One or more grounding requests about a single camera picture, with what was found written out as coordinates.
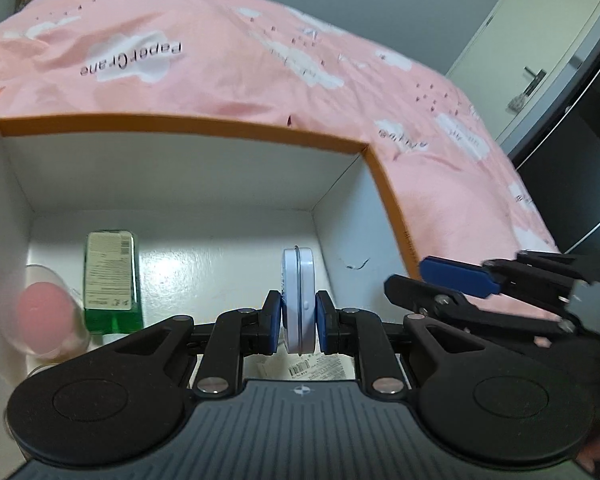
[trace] black mechanical arm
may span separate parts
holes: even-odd
[[[174,316],[25,380],[7,416],[30,460],[12,478],[590,478],[574,459],[600,432],[600,261],[421,270],[429,283],[384,285],[401,324],[316,294],[320,349],[354,357],[355,381],[242,380],[245,356],[278,347],[274,290],[261,310]],[[560,319],[484,312],[461,291]]]

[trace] door handle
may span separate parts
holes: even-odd
[[[516,115],[518,115],[522,111],[522,108],[526,104],[526,100],[534,92],[534,90],[536,88],[538,88],[538,85],[542,82],[542,79],[544,79],[544,77],[546,76],[545,70],[541,70],[540,72],[538,72],[536,74],[528,66],[525,66],[525,72],[528,72],[529,74],[531,74],[533,76],[534,80],[531,83],[529,83],[529,85],[526,87],[525,91],[522,92],[522,94],[514,97],[509,102],[509,105],[507,105],[507,108],[509,110],[511,110],[513,113],[515,113]]]
[[[535,74],[534,72],[532,72],[532,70],[528,66],[525,66],[525,72],[528,72],[529,74],[531,74],[534,77],[534,80],[531,83],[529,83],[529,86],[526,87],[526,90],[523,92],[524,95],[529,97],[534,92],[534,90],[536,88],[538,88],[538,85],[542,82],[542,79],[544,79],[544,77],[546,76],[546,71],[541,70],[540,72]]]

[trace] pink bedsheet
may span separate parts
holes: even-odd
[[[0,24],[0,117],[76,112],[232,118],[362,140],[388,175],[420,256],[477,263],[555,250],[458,88],[280,4],[33,1]],[[539,313],[499,299],[488,308]]]

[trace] ink mark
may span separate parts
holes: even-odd
[[[368,261],[369,261],[369,258],[367,258],[367,259],[365,260],[365,262],[364,262],[362,265],[360,265],[359,267],[353,267],[353,266],[350,266],[350,265],[348,265],[348,266],[347,266],[347,269],[352,269],[352,270],[360,270],[360,269],[362,269],[362,267],[364,267],[364,266],[366,265],[366,263],[367,263]]]

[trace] white cloud print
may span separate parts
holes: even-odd
[[[246,16],[247,18],[259,18],[262,13],[258,10],[250,9],[249,7],[240,7],[235,9],[237,12],[240,12],[241,15]]]
[[[131,37],[115,34],[89,49],[80,75],[96,76],[99,82],[137,76],[155,83],[167,75],[171,59],[181,52],[182,44],[168,40],[161,31]]]
[[[413,66],[413,61],[402,54],[392,52],[391,50],[376,50],[376,57],[379,57],[389,66],[397,66],[398,68],[408,72]]]
[[[535,232],[530,229],[514,226],[513,232],[516,235],[518,243],[523,251],[540,251],[541,253],[555,253],[556,250],[547,242],[542,240]]]
[[[316,63],[311,56],[297,48],[288,47],[279,41],[270,41],[251,33],[274,56],[282,60],[284,65],[291,69],[300,79],[309,86],[323,86],[329,90],[340,88],[344,81],[339,77],[329,74],[322,66]]]
[[[533,212],[538,211],[536,209],[536,205],[534,204],[534,201],[531,200],[529,193],[527,193],[526,190],[523,189],[523,187],[521,187],[520,184],[518,184],[517,182],[510,184],[509,192],[511,193],[513,198],[516,199],[516,202],[519,203],[523,209],[525,209],[527,211],[533,211]]]
[[[456,143],[471,158],[483,160],[489,155],[491,150],[485,140],[471,132],[464,124],[446,114],[440,114],[436,117],[436,122],[449,136],[449,139]]]
[[[63,18],[58,22],[42,22],[29,27],[25,32],[14,32],[13,30],[7,30],[2,36],[5,40],[17,40],[19,38],[29,38],[30,40],[35,40],[43,32],[62,27],[63,25],[67,25],[68,23],[79,19],[80,16],[71,16],[70,18]]]
[[[406,152],[426,152],[429,149],[427,142],[414,142],[408,134],[404,133],[404,127],[401,123],[395,123],[389,119],[375,121],[379,128],[378,135],[382,139],[389,137],[396,143],[402,153]]]
[[[331,23],[324,22],[322,20],[319,20],[318,18],[314,18],[313,16],[305,14],[304,12],[300,12],[299,10],[294,9],[293,7],[287,7],[286,10],[288,10],[291,14],[298,18],[298,20],[302,20],[303,22],[311,25],[313,28],[321,30],[322,32],[326,32],[328,34],[335,34],[336,36],[342,36],[343,34],[347,33],[346,30],[342,30],[341,28],[331,25]]]

